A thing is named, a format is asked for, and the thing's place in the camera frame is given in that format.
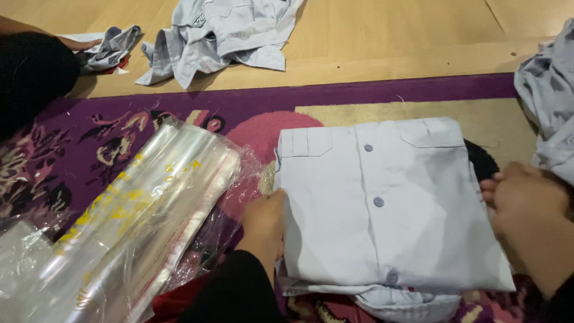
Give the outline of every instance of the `floral carpet pattern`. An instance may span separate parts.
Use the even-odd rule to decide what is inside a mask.
[[[277,91],[287,97],[298,94],[288,89]],[[73,211],[77,212],[75,220],[167,117],[223,134],[240,146],[250,145],[270,169],[281,129],[323,126],[320,120],[296,112],[300,102],[283,99],[278,92],[210,92],[55,102],[33,125],[0,145],[0,218],[24,212]],[[401,94],[408,100],[407,94]],[[490,97],[511,95],[495,93]],[[308,105],[314,104],[316,100],[311,99]],[[269,191],[268,187],[260,189]],[[525,299],[532,282],[522,275],[515,276],[515,281],[516,293],[465,293],[452,322],[530,321],[525,319]],[[278,303],[294,322],[378,322],[348,298],[337,295],[278,296]]]

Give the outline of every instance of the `red cloth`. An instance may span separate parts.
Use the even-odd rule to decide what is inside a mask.
[[[152,302],[154,316],[146,323],[176,323],[183,311],[193,303],[199,291],[210,279],[210,273],[156,296]]]

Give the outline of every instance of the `hand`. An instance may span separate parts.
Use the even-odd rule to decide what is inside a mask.
[[[506,234],[511,226],[532,217],[565,216],[569,207],[564,186],[546,178],[538,168],[519,163],[510,163],[493,179],[482,181],[480,188],[483,200],[497,211],[491,219],[497,234]]]
[[[71,49],[72,51],[86,51],[96,45],[99,45],[102,43],[101,39],[97,39],[97,40],[92,40],[92,41],[75,41],[66,37],[62,37],[62,36],[58,36],[58,39],[64,43],[64,45],[66,45],[66,47],[68,47],[69,49]]]
[[[241,224],[243,238],[261,244],[274,245],[276,260],[283,255],[285,232],[285,191],[278,189],[272,195],[264,195],[245,207]]]

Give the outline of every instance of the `shirt button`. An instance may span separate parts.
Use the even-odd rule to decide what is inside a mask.
[[[375,203],[375,205],[378,207],[382,207],[383,205],[385,205],[385,202],[380,197],[375,197],[375,199],[373,199],[373,203]]]
[[[387,283],[388,284],[396,284],[398,282],[398,274],[396,271],[391,270],[387,273]]]

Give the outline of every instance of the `purple carpet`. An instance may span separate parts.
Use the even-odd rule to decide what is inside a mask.
[[[323,126],[306,114],[296,113],[296,106],[516,95],[513,74],[491,74],[61,99],[42,112],[34,125],[22,129],[1,146],[0,218],[30,211],[77,211],[77,218],[167,117],[221,133],[240,146],[249,144],[262,162],[268,164],[273,160],[272,149],[281,129]],[[511,304],[516,313],[508,314],[507,308],[498,306],[497,301],[483,303],[486,300],[479,297],[478,302],[484,306],[484,313],[490,314],[477,315],[477,321],[468,322],[492,322],[496,318],[508,323],[522,318],[518,302]],[[464,303],[462,313],[456,317],[462,320],[476,306]]]

